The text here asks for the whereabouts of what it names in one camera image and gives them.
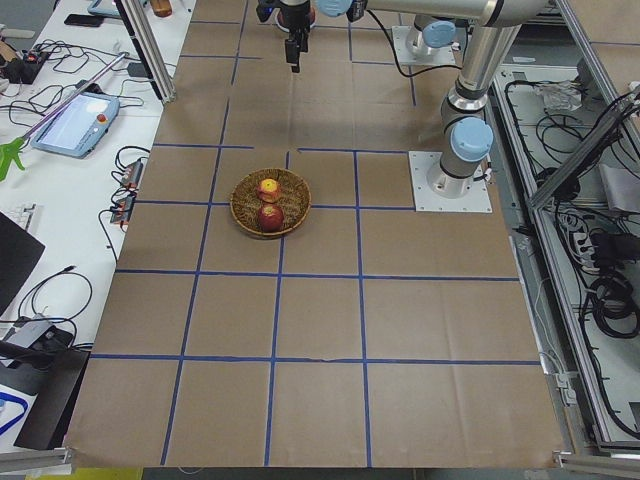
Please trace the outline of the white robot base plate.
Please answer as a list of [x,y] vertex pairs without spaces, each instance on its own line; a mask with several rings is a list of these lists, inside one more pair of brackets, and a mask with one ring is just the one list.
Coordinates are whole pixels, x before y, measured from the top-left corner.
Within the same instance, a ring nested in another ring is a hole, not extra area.
[[487,182],[476,181],[482,174],[480,166],[466,179],[456,179],[441,168],[441,152],[409,151],[409,172],[416,212],[480,213],[493,209]]

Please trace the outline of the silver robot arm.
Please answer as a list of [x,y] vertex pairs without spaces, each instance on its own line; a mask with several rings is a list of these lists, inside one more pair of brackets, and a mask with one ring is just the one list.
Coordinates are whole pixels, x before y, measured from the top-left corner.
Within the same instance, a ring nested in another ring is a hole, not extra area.
[[544,1],[318,1],[328,17],[345,15],[355,22],[375,10],[473,20],[474,31],[461,70],[441,115],[446,146],[428,170],[431,190],[449,199],[461,198],[474,182],[476,168],[488,156],[493,131],[481,118],[487,91],[522,24],[535,17]]

